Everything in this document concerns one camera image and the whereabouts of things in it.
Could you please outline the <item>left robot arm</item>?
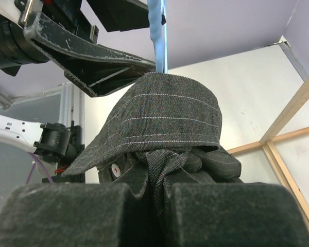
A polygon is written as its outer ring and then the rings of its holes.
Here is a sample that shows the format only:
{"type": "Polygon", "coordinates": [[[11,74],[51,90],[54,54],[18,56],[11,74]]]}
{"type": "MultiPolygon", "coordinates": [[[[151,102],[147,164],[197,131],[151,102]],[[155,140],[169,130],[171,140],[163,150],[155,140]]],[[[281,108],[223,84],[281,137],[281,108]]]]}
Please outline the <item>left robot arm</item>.
{"type": "Polygon", "coordinates": [[[84,174],[62,172],[84,149],[81,95],[103,97],[148,72],[167,71],[165,1],[89,1],[108,32],[147,28],[155,60],[149,61],[97,43],[98,28],[81,11],[81,1],[0,1],[0,70],[48,61],[71,84],[62,88],[58,123],[29,122],[0,115],[0,143],[29,153],[45,183],[83,183],[84,174]]]}

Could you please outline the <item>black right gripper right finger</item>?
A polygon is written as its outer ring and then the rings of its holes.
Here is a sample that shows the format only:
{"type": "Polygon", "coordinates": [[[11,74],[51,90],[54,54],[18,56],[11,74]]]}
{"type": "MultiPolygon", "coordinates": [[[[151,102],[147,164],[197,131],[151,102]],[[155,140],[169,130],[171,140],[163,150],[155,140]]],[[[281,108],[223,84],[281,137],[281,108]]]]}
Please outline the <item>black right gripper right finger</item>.
{"type": "Polygon", "coordinates": [[[177,183],[167,219],[170,246],[309,246],[296,200],[278,185],[177,183]]]}

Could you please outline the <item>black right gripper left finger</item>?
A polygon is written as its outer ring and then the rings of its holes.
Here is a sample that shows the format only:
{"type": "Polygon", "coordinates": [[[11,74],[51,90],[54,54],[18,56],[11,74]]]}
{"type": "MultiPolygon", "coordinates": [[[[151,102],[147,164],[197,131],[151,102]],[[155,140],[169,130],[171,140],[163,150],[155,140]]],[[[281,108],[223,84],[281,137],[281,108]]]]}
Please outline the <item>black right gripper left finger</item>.
{"type": "Polygon", "coordinates": [[[24,185],[0,213],[0,246],[136,246],[125,184],[24,185]]]}

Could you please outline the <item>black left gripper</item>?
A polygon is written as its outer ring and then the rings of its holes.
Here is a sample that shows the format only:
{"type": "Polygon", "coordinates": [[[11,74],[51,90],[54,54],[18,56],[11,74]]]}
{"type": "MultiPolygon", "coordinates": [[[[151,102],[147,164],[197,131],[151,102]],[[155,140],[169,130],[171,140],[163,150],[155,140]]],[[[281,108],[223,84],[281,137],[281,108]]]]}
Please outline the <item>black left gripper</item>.
{"type": "MultiPolygon", "coordinates": [[[[134,0],[89,0],[107,32],[148,28],[148,7],[134,0]]],[[[53,61],[90,97],[121,90],[155,63],[95,45],[98,28],[81,11],[81,1],[13,1],[17,22],[0,14],[0,70],[16,76],[21,66],[53,61]]]]}

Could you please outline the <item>blue wire hanger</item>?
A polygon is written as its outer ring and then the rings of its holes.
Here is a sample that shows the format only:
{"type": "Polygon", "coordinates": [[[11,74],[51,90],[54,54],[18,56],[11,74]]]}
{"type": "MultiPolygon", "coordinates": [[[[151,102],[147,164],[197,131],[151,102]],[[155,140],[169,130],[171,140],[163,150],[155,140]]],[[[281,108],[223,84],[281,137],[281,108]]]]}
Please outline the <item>blue wire hanger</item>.
{"type": "Polygon", "coordinates": [[[153,43],[156,72],[168,72],[166,1],[148,0],[150,39],[153,43]]]}

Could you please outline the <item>dark pinstriped shirt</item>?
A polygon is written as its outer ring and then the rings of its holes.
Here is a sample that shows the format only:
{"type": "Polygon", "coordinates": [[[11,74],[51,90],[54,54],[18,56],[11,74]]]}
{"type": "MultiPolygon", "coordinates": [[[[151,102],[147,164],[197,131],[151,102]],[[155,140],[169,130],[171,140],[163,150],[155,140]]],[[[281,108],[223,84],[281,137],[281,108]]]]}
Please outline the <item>dark pinstriped shirt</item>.
{"type": "Polygon", "coordinates": [[[222,114],[215,95],[187,77],[150,73],[123,95],[100,133],[66,170],[96,167],[109,182],[109,166],[122,174],[148,170],[149,246],[168,242],[168,199],[177,183],[245,184],[242,165],[220,145],[222,114]]]}

